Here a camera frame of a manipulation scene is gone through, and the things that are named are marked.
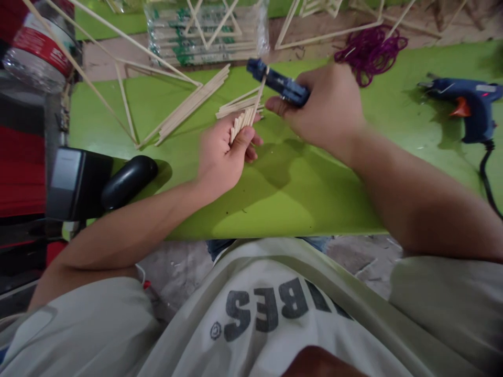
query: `blue hot glue gun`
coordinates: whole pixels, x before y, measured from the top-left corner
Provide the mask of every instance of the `blue hot glue gun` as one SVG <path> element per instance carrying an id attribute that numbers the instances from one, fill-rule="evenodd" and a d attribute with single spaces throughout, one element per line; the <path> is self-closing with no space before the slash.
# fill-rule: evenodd
<path id="1" fill-rule="evenodd" d="M 262 81 L 266 76 L 266 85 L 279 93 L 281 98 L 296 107 L 302 107 L 309 99 L 309 90 L 297 84 L 289 77 L 285 77 L 278 72 L 269 69 L 262 62 L 262 59 L 248 59 L 246 70 L 250 72 L 255 80 Z"/>
<path id="2" fill-rule="evenodd" d="M 465 118 L 464 143 L 484 143 L 493 138 L 496 124 L 491 110 L 492 103 L 503 96 L 503 88 L 498 84 L 464 79 L 442 79 L 428 73 L 431 82 L 419 83 L 427 88 L 427 93 L 438 99 L 457 101 L 457 109 L 452 116 Z"/>

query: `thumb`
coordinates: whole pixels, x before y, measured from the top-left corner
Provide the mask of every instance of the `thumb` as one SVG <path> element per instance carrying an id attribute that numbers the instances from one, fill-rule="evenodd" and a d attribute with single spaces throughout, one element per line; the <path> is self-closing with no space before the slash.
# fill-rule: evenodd
<path id="1" fill-rule="evenodd" d="M 266 109 L 272 111 L 273 113 L 276 113 L 285 120 L 290 120 L 297 110 L 294 106 L 290 105 L 286 101 L 283 101 L 278 96 L 271 97 L 267 100 Z"/>
<path id="2" fill-rule="evenodd" d="M 252 142 L 253 136 L 255 135 L 255 130 L 250 127 L 244 127 L 234 139 L 231 146 L 231 155 L 245 157 L 246 149 Z"/>

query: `black power cord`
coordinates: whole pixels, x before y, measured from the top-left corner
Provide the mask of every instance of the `black power cord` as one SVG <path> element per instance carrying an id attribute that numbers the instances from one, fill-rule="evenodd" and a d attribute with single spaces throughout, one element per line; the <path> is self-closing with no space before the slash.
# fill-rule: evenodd
<path id="1" fill-rule="evenodd" d="M 489 202 L 491 207 L 494 209 L 496 214 L 499 216 L 499 218 L 501 220 L 503 220 L 503 215 L 498 210 L 498 207 L 496 206 L 496 202 L 494 201 L 493 192 L 491 191 L 491 184 L 489 183 L 489 179 L 487 178 L 487 174 L 486 174 L 487 160 L 489 159 L 489 156 L 491 156 L 491 153 L 494 151 L 494 148 L 495 148 L 494 141 L 491 139 L 491 140 L 483 141 L 482 144 L 484 144 L 486 147 L 486 154 L 484 155 L 484 158 L 480 162 L 480 178 L 482 179 L 482 182 L 484 184 L 484 188 L 486 189 L 487 201 Z"/>

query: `person's left hand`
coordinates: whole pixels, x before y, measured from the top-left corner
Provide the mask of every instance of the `person's left hand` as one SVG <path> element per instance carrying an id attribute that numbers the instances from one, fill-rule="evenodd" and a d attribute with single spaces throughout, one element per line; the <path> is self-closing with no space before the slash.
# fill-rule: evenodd
<path id="1" fill-rule="evenodd" d="M 202 184 L 211 200 L 216 200 L 237 184 L 244 162 L 252 163 L 258 157 L 252 144 L 260 146 L 264 143 L 255 129 L 247 126 L 237 134 L 232 146 L 229 146 L 231 128 L 239 114 L 232 113 L 220 119 L 201 137 L 197 181 Z M 260 114 L 257 113 L 254 123 L 259 120 Z"/>

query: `purple string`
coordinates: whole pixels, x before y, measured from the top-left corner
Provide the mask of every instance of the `purple string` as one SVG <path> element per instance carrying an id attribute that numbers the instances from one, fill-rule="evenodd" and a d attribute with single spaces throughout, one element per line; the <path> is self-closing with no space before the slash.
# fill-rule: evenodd
<path id="1" fill-rule="evenodd" d="M 391 26 L 380 25 L 353 32 L 347 37 L 346 48 L 334 54 L 336 63 L 351 66 L 360 87 L 369 86 L 374 75 L 389 70 L 407 46 L 409 40 L 401 37 L 398 29 L 386 39 L 390 30 Z"/>

